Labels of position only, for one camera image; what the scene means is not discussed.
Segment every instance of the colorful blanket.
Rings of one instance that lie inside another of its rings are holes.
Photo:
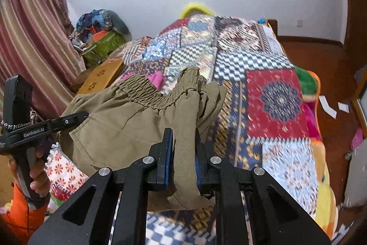
[[[308,107],[311,112],[311,114],[306,117],[308,119],[307,125],[315,159],[317,184],[319,186],[315,221],[331,239],[338,224],[338,208],[336,207],[334,192],[330,187],[325,146],[322,143],[322,136],[317,121],[317,106],[319,103],[321,83],[315,73],[298,68],[297,74],[301,73],[303,73],[303,75],[298,76],[298,78],[302,87],[305,107]]]
[[[154,39],[144,37],[123,45],[109,60],[115,58],[123,58],[126,65],[121,77],[161,71],[167,78],[162,93],[172,90],[188,66],[199,67],[208,82],[226,86],[223,109],[205,142],[237,167],[264,167],[317,219],[318,167],[309,134],[315,117],[301,92],[313,91],[300,85],[301,75],[309,77],[295,69],[266,25],[194,15],[178,20]],[[148,213],[146,244],[214,242],[214,207]]]

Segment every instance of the orange sleeve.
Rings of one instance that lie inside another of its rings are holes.
[[[14,199],[10,211],[1,217],[8,228],[22,244],[27,244],[34,231],[41,226],[46,215],[48,200],[42,208],[29,210],[28,203],[18,187],[14,184]]]

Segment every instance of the green box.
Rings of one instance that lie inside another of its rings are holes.
[[[110,31],[98,42],[89,46],[81,55],[90,65],[98,66],[107,59],[111,52],[122,44],[125,44],[124,37],[114,31]]]

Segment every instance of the pink object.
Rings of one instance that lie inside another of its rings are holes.
[[[316,101],[304,102],[304,104],[307,105],[311,109],[312,114],[315,115]]]
[[[350,142],[350,150],[354,151],[363,141],[363,131],[361,128],[358,128],[357,132],[355,133],[352,141]]]
[[[321,135],[317,128],[316,118],[313,115],[311,108],[306,103],[303,104],[303,108],[305,110],[309,136],[321,141]]]
[[[127,73],[122,78],[120,78],[119,82],[122,82],[131,76],[133,76],[133,73]],[[151,75],[145,75],[145,77],[148,78],[153,83],[153,85],[157,90],[160,90],[163,87],[164,83],[166,82],[166,77],[163,75],[161,71],[155,71]]]

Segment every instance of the blue mandala pattern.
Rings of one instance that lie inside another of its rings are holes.
[[[288,82],[271,82],[266,87],[261,88],[263,95],[261,101],[264,103],[263,110],[267,112],[271,119],[280,120],[286,123],[295,120],[300,113],[301,99],[298,90]]]

